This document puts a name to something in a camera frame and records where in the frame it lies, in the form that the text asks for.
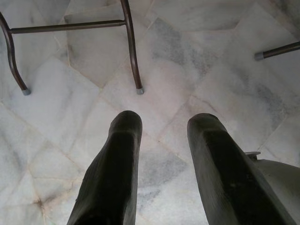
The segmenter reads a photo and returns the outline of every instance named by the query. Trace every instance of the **brown metal frame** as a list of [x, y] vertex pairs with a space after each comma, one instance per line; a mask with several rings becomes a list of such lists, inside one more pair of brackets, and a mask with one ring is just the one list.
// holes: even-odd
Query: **brown metal frame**
[[85, 22], [85, 23], [75, 23], [75, 24], [64, 24], [64, 25], [53, 25], [53, 26], [41, 26], [41, 27], [23, 27], [23, 28], [12, 28], [10, 29], [5, 18], [0, 12], [0, 26], [3, 30], [6, 44], [7, 44], [7, 55], [10, 70], [20, 86], [24, 95], [29, 95], [30, 90], [24, 83], [20, 76], [15, 61], [15, 45], [12, 34], [25, 34], [25, 33], [40, 33], [40, 32], [52, 32], [52, 31], [62, 31], [62, 30], [83, 30], [83, 29], [93, 29], [102, 27], [117, 27], [126, 25], [128, 45], [129, 45], [129, 55], [133, 77], [135, 80], [136, 92], [141, 95], [144, 93], [139, 68], [136, 58], [135, 49], [135, 33], [132, 24], [131, 12], [128, 0], [121, 0], [121, 5], [124, 13], [124, 20], [111, 20], [111, 21], [99, 21], [99, 22]]
[[276, 56], [276, 55], [281, 55], [281, 54], [284, 54], [284, 53], [293, 52], [293, 51], [296, 51], [296, 50], [299, 50], [299, 49], [300, 49], [300, 42], [296, 42], [296, 43], [285, 45], [285, 46], [282, 46], [282, 47], [279, 47], [279, 48], [268, 50], [268, 51], [265, 51], [265, 52], [256, 53], [254, 58], [255, 58], [256, 61], [260, 61], [260, 60], [263, 60], [263, 59], [266, 59], [266, 58], [269, 58], [269, 57], [273, 57], [273, 56]]

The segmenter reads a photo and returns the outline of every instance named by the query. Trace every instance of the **marble tile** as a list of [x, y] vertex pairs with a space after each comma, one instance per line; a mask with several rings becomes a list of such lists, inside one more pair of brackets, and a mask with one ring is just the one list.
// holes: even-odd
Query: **marble tile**
[[112, 3], [116, 3], [116, 0], [71, 0], [66, 15], [98, 10]]
[[181, 31], [234, 28], [252, 0], [157, 0], [151, 10]]
[[[145, 16], [152, 2], [153, 0], [129, 0], [129, 5], [132, 10]], [[82, 0], [71, 0], [66, 14], [95, 11], [111, 5], [117, 5], [121, 8], [120, 0], [85, 0], [84, 2]]]
[[145, 93], [136, 95], [126, 62], [102, 95], [116, 108], [137, 112], [144, 130], [158, 137], [218, 57], [160, 19], [138, 44], [137, 56]]
[[150, 222], [144, 219], [140, 214], [136, 214], [135, 216], [135, 224], [136, 225], [150, 225]]
[[284, 46], [297, 39], [262, 6], [254, 4], [243, 17], [235, 33], [255, 52]]
[[276, 21], [292, 33], [297, 39], [300, 38], [300, 29], [295, 26], [290, 16], [276, 4], [274, 0], [261, 0], [256, 3], [259, 4], [268, 14], [270, 14]]
[[[254, 4], [248, 16], [235, 30], [241, 40], [255, 52], [266, 51], [297, 41], [297, 39], [272, 17], [262, 6]], [[300, 78], [297, 63], [299, 52], [290, 52], [263, 61], [287, 87], [300, 95]]]
[[300, 167], [300, 115], [287, 118], [262, 147], [282, 163]]
[[[161, 199], [161, 192], [184, 173], [188, 164], [167, 150], [162, 144], [143, 134], [138, 171], [137, 211], [143, 218], [153, 224], [166, 224], [171, 220], [168, 216], [161, 220], [156, 215], [150, 217], [149, 208]], [[165, 198], [160, 210], [167, 208], [174, 196]]]
[[130, 8], [141, 15], [146, 15], [154, 0], [129, 0]]
[[61, 193], [57, 198], [49, 199], [43, 207], [48, 223], [66, 225], [79, 193], [81, 181], [72, 184], [72, 188]]
[[28, 78], [31, 95], [17, 88], [4, 104], [68, 151], [99, 89], [58, 59], [50, 58]]
[[27, 166], [47, 141], [2, 104], [0, 104], [0, 127], [0, 207], [2, 207], [8, 200], [11, 204], [17, 204], [27, 201], [27, 197], [32, 195], [32, 188], [29, 185], [28, 192], [23, 190], [24, 199], [19, 189], [30, 184], [30, 178], [26, 173]]
[[63, 18], [70, 0], [33, 0], [48, 25], [58, 24]]
[[53, 203], [60, 203], [61, 197], [73, 190], [76, 180], [34, 178], [34, 187], [38, 194], [38, 202], [46, 206]]
[[1, 0], [0, 1], [0, 12], [3, 12], [12, 1], [14, 1], [14, 0]]
[[34, 178], [75, 180], [83, 170], [52, 145], [44, 146], [30, 164]]
[[102, 98], [97, 100], [68, 154], [82, 169], [87, 170], [104, 146], [110, 124], [119, 113]]
[[69, 53], [68, 48], [65, 46], [59, 49], [55, 54], [54, 57], [65, 63], [67, 66], [70, 66], [69, 63]]
[[195, 95], [229, 121], [231, 135], [244, 151], [260, 148], [297, 97], [236, 38], [199, 85]]
[[23, 178], [20, 180], [19, 185], [12, 192], [7, 206], [17, 206], [33, 204], [38, 201], [38, 196], [34, 188], [33, 178], [29, 171], [27, 171]]
[[191, 96], [174, 116], [172, 122], [166, 127], [159, 139], [169, 149], [172, 149], [178, 157], [184, 159], [190, 165], [193, 165], [193, 160], [188, 144], [188, 120], [199, 113], [210, 113], [217, 116], [227, 131], [231, 132], [230, 123], [216, 112], [209, 102], [201, 101]]
[[209, 49], [209, 51], [220, 57], [232, 40], [233, 32], [234, 30], [205, 30], [188, 32], [188, 35], [192, 41], [197, 42], [202, 47]]
[[275, 4], [277, 7], [280, 8], [280, 10], [285, 13], [294, 26], [300, 30], [300, 4], [297, 0], [269, 0], [273, 4]]
[[194, 168], [188, 166], [161, 188], [141, 215], [152, 224], [208, 225], [198, 191]]
[[42, 209], [38, 204], [3, 208], [0, 211], [0, 224], [44, 224]]
[[[135, 38], [138, 42], [150, 21], [132, 13]], [[119, 5], [92, 13], [68, 15], [67, 23], [92, 22], [123, 18]], [[129, 55], [125, 26], [67, 32], [70, 64], [99, 87], [104, 87], [120, 64]]]
[[[12, 1], [2, 13], [11, 28], [46, 25], [37, 7], [31, 0]], [[37, 67], [58, 50], [57, 42], [51, 32], [18, 34], [13, 35], [13, 38], [18, 70], [25, 82], [27, 82], [27, 77]], [[4, 60], [7, 63], [7, 59], [4, 59], [7, 54], [7, 47], [2, 32], [0, 34], [0, 46], [0, 51], [3, 54], [1, 61]]]
[[271, 68], [278, 77], [292, 90], [300, 96], [300, 77], [299, 77], [300, 52], [294, 51], [265, 59], [265, 63]]

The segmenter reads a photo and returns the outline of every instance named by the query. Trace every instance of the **gray marble veining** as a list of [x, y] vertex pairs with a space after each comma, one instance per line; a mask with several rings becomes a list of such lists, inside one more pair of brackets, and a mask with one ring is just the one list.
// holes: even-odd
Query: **gray marble veining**
[[[208, 224], [186, 133], [195, 114], [216, 115], [244, 151], [300, 165], [299, 54], [253, 59], [297, 40], [294, 0], [129, 4], [142, 96], [125, 27], [14, 36], [27, 97], [0, 34], [0, 224], [65, 225], [123, 110], [143, 122], [137, 225]], [[0, 10], [11, 27], [123, 19], [118, 0], [0, 0]]]
[[33, 0], [48, 25], [58, 24], [70, 3], [70, 0]]
[[240, 21], [252, 0], [160, 0], [152, 10], [182, 31], [227, 30]]

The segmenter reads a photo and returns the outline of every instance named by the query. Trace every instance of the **gray leg tip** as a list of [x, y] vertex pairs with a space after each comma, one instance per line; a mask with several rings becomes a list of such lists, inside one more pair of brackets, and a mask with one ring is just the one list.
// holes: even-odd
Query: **gray leg tip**
[[142, 95], [144, 93], [144, 88], [136, 89], [136, 93]]
[[264, 57], [263, 57], [263, 52], [256, 53], [256, 54], [254, 55], [254, 59], [255, 59], [256, 61], [263, 60], [263, 59], [264, 59]]
[[29, 89], [26, 89], [26, 90], [22, 90], [23, 92], [23, 95], [27, 96], [27, 95], [30, 95], [31, 94], [31, 91]]

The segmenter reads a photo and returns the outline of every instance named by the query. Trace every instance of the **gray object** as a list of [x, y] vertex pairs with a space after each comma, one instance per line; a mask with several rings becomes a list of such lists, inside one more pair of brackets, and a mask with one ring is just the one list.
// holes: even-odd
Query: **gray object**
[[263, 59], [264, 59], [264, 57], [263, 57], [263, 52], [256, 53], [256, 54], [254, 55], [254, 59], [255, 59], [256, 61], [263, 60]]

